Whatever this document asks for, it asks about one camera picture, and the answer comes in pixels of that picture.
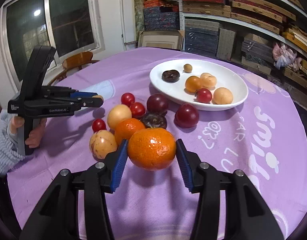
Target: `window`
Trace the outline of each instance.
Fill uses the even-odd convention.
[[[94,43],[88,0],[49,0],[59,57]]]
[[[97,32],[101,27],[98,28],[100,23],[92,21],[97,17],[94,8],[89,8],[90,4],[94,4],[93,0],[12,0],[7,3],[2,28],[7,33],[5,50],[10,52],[6,57],[13,78],[23,79],[36,45],[55,47],[56,64],[79,52],[99,48]]]
[[[8,44],[19,80],[34,46],[50,45],[46,31],[44,0],[19,0],[7,7]]]

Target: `red fruit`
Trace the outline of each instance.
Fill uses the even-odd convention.
[[[124,93],[121,96],[121,103],[130,107],[135,102],[135,96],[132,93]]]
[[[190,104],[183,104],[175,114],[175,124],[181,128],[194,127],[199,121],[199,112]]]
[[[200,88],[196,91],[198,102],[209,103],[212,100],[212,93],[207,88]]]
[[[102,119],[96,119],[92,122],[92,130],[94,133],[100,130],[106,130],[106,123]]]
[[[145,114],[145,112],[146,112],[146,109],[143,106],[143,104],[139,103],[139,102],[133,103],[130,106],[130,110],[131,110],[133,118],[141,118]]]
[[[163,114],[169,106],[168,99],[162,94],[153,94],[147,100],[148,112]]]

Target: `mandarin orange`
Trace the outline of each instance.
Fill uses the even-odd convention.
[[[114,132],[117,144],[120,145],[123,139],[129,140],[136,131],[142,129],[145,129],[144,124],[136,118],[129,118],[119,122]]]
[[[175,138],[163,128],[137,131],[128,143],[128,156],[132,163],[151,171],[168,167],[175,154]]]

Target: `purple tablecloth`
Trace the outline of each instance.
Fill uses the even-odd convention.
[[[307,211],[307,140],[289,94],[244,69],[193,54],[140,48],[114,55],[66,78],[59,85],[84,90],[100,82],[105,103],[99,109],[78,111],[72,117],[50,118],[41,148],[8,173],[10,195],[21,227],[52,179],[63,168],[87,169],[95,159],[88,143],[91,123],[104,118],[132,92],[144,105],[156,92],[149,80],[157,64],[179,58],[202,59],[223,65],[242,76],[249,87],[244,104],[227,111],[200,111],[194,129],[173,123],[179,105],[171,103],[168,130],[182,138],[188,150],[218,170],[242,169],[275,215],[285,237]],[[169,168],[149,172],[127,160],[120,187],[107,194],[116,239],[189,239],[198,195],[185,188],[177,161]],[[224,233],[224,195],[221,200],[219,239]],[[85,238],[84,213],[79,205],[80,237]]]

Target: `window frame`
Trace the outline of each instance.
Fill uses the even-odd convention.
[[[7,7],[19,0],[6,0],[4,5],[2,6],[2,10],[0,13],[0,47],[2,56],[4,59],[4,65],[6,68],[6,71],[9,75],[9,78],[12,78],[14,82],[12,85],[15,85],[15,88],[17,90],[20,90],[21,83],[18,79],[18,76],[15,71],[15,66],[12,62],[12,57],[10,53],[9,48],[9,42],[8,42],[8,36],[7,36]],[[90,16],[90,22],[91,22],[91,29],[92,34],[94,38],[94,43],[89,44],[87,46],[83,46],[79,49],[76,49],[74,51],[71,51],[61,57],[58,55],[58,51],[55,53],[55,60],[51,63],[49,69],[47,70],[47,73],[50,71],[53,71],[57,67],[61,67],[63,61],[67,59],[68,57],[84,52],[84,51],[103,51],[104,50],[104,41],[103,41],[103,34],[102,34],[102,28],[101,28],[101,21],[100,21],[100,11],[99,11],[99,5],[98,0],[88,0],[88,8],[89,8],[89,16]],[[52,25],[51,25],[51,17],[50,17],[50,7],[49,7],[49,0],[44,0],[44,10],[45,10],[45,20],[46,20],[46,26],[47,26],[47,33],[48,38],[50,42],[50,46],[56,48],[55,45],[55,38],[52,31]]]

